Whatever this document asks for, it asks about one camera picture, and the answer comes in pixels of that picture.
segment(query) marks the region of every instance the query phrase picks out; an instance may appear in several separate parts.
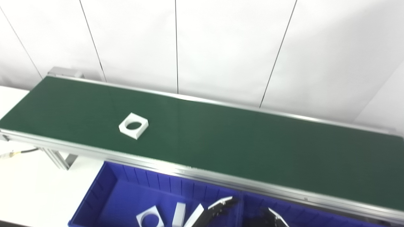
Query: white plastic block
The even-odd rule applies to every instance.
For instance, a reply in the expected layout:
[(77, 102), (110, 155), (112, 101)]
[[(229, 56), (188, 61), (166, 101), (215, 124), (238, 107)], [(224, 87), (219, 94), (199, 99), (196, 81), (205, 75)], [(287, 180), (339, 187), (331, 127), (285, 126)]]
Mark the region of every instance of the white plastic block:
[[(130, 123), (138, 122), (141, 124), (140, 127), (136, 129), (128, 129), (127, 126)], [(130, 113), (123, 121), (122, 123), (119, 124), (119, 131), (121, 131), (123, 134), (130, 136), (134, 139), (138, 139), (140, 135), (146, 130), (146, 128), (149, 126), (149, 121), (146, 118), (143, 118), (139, 115), (136, 115), (134, 113)]]
[(173, 227), (182, 227), (185, 217), (185, 203), (177, 203), (173, 218)]
[(142, 227), (143, 219), (144, 219), (147, 215), (151, 215), (151, 214), (152, 214), (152, 215), (156, 215), (156, 216), (158, 217), (158, 224), (157, 224), (156, 227), (164, 227), (163, 220), (161, 219), (160, 213), (158, 212), (156, 206), (152, 206), (152, 207), (150, 207), (149, 209), (143, 211), (142, 213), (136, 215), (136, 219), (137, 219), (137, 222), (139, 223), (139, 226)]
[(191, 216), (188, 218), (187, 222), (185, 223), (184, 227), (191, 227), (195, 224), (196, 220), (198, 220), (199, 216), (203, 213), (204, 208), (202, 204), (199, 204), (198, 207), (194, 210)]

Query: metal bracket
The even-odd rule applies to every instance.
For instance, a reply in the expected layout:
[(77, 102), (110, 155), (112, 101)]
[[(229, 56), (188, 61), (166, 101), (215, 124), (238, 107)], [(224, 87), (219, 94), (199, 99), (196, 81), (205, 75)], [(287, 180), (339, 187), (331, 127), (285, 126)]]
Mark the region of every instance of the metal bracket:
[(66, 159), (64, 159), (59, 151), (47, 149), (47, 148), (40, 148), (43, 152), (45, 152), (52, 162), (62, 170), (69, 170), (72, 166), (73, 162), (76, 160), (77, 155), (69, 154)]
[(84, 78), (82, 72), (75, 69), (66, 69), (62, 67), (53, 67), (49, 72), (49, 76), (70, 76), (75, 78)]
[(0, 135), (0, 140), (9, 141), (9, 139), (5, 135)]

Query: square part with hole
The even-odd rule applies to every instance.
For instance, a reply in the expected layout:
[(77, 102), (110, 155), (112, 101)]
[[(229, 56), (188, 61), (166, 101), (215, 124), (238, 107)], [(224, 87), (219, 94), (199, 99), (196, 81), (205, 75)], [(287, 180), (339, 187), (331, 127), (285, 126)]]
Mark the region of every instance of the square part with hole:
[[(137, 128), (131, 128), (131, 125), (140, 124)], [(134, 113), (130, 113), (123, 121), (119, 124), (119, 131), (123, 134), (130, 136), (134, 139), (138, 139), (140, 135), (149, 126), (149, 121)]]

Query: circular hole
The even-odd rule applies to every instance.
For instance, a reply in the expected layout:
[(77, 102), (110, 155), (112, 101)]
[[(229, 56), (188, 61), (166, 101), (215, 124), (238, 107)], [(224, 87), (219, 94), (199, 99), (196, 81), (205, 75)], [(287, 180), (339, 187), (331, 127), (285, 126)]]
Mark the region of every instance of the circular hole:
[(156, 227), (158, 225), (158, 217), (154, 214), (149, 214), (143, 218), (142, 227)]
[(128, 125), (126, 126), (126, 128), (133, 130), (133, 129), (137, 129), (137, 128), (140, 127), (141, 125), (142, 125), (142, 124), (141, 124), (140, 122), (132, 122), (132, 123), (128, 124)]

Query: white square part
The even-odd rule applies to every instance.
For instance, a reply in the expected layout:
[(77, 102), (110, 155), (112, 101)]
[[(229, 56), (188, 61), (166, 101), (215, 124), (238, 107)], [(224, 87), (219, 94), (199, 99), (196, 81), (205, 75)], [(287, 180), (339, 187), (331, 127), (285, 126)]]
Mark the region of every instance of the white square part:
[(144, 219), (147, 215), (150, 215), (150, 214), (156, 215), (156, 216), (158, 217), (158, 224), (157, 224), (156, 227), (164, 227), (163, 220), (161, 219), (160, 213), (158, 212), (156, 206), (152, 206), (152, 207), (150, 207), (149, 209), (143, 211), (142, 213), (136, 215), (137, 223), (139, 223), (139, 226), (140, 226), (140, 227), (143, 227), (143, 226), (142, 226), (143, 219)]
[[(141, 124), (140, 127), (136, 129), (128, 129), (127, 126), (131, 123), (138, 122)], [(149, 121), (146, 118), (143, 118), (139, 115), (136, 115), (134, 113), (130, 113), (123, 121), (121, 124), (119, 124), (119, 131), (121, 131), (123, 134), (130, 136), (134, 139), (138, 139), (140, 135), (146, 130), (146, 128), (149, 126)]]

